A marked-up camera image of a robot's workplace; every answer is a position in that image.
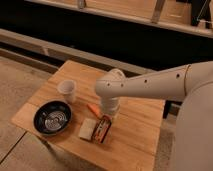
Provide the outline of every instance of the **table top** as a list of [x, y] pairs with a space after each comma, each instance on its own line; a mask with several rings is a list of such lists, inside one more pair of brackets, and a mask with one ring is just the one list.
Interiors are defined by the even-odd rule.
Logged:
[[[94, 85], [104, 74], [105, 71], [67, 61], [13, 116], [12, 123], [107, 170], [153, 170], [164, 107], [162, 100], [122, 97], [117, 118], [103, 144], [78, 137], [84, 118], [96, 119], [87, 104], [99, 103]], [[60, 134], [44, 137], [33, 126], [35, 113], [49, 101], [63, 101], [56, 87], [65, 79], [77, 82], [77, 99], [70, 106], [73, 118]]]
[[[49, 5], [65, 5], [77, 7], [77, 0], [28, 0]], [[118, 14], [131, 15], [151, 19], [157, 0], [86, 0], [86, 7]]]

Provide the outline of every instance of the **white cup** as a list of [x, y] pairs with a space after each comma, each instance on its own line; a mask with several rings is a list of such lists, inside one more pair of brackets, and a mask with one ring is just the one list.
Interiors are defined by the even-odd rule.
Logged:
[[74, 103], [76, 100], [76, 82], [73, 80], [64, 80], [58, 84], [57, 90], [64, 96], [68, 103]]

